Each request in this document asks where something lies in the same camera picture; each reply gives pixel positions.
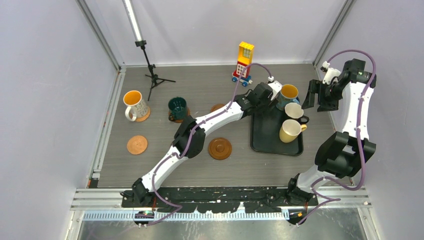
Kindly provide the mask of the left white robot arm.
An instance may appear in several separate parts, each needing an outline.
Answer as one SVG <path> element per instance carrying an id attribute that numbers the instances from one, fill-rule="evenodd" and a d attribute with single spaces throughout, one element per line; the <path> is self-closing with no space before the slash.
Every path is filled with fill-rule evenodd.
<path id="1" fill-rule="evenodd" d="M 278 81 L 261 82 L 245 94 L 235 94 L 226 105 L 207 115 L 186 116 L 164 157 L 132 184 L 135 202 L 148 207 L 153 202 L 153 192 L 164 180 L 184 161 L 202 152 L 208 135 L 229 123 L 274 107 L 281 89 L 282 84 Z"/>

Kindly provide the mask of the white patterned mug orange inside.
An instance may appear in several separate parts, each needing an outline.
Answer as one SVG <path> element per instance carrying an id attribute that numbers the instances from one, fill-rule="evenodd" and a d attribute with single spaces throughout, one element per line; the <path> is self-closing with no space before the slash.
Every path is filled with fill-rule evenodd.
<path id="1" fill-rule="evenodd" d="M 128 91 L 123 97 L 123 103 L 126 106 L 125 117 L 131 122 L 135 122 L 136 118 L 143 117 L 147 113 L 148 105 L 138 90 Z"/>

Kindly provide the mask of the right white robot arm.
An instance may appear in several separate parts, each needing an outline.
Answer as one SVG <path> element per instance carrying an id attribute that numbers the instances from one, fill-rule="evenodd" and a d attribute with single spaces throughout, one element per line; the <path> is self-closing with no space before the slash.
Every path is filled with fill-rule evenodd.
<path id="1" fill-rule="evenodd" d="M 366 62 L 348 60 L 342 71 L 325 62 L 323 80 L 310 80 L 302 109 L 318 105 L 318 112 L 341 112 L 342 126 L 317 150 L 314 165 L 291 178 L 285 198 L 291 205 L 305 204 L 315 195 L 314 191 L 332 181 L 339 183 L 344 177 L 364 173 L 363 166 L 376 151 L 370 141 L 367 120 L 371 96 L 377 77 L 365 71 Z"/>

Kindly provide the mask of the dark green mug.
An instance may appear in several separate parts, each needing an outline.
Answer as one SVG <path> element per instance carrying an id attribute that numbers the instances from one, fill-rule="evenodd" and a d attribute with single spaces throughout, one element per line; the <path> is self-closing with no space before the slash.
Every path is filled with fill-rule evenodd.
<path id="1" fill-rule="evenodd" d="M 169 121 L 182 121 L 188 113 L 187 101 L 183 97 L 173 97 L 168 102 L 168 110 Z"/>

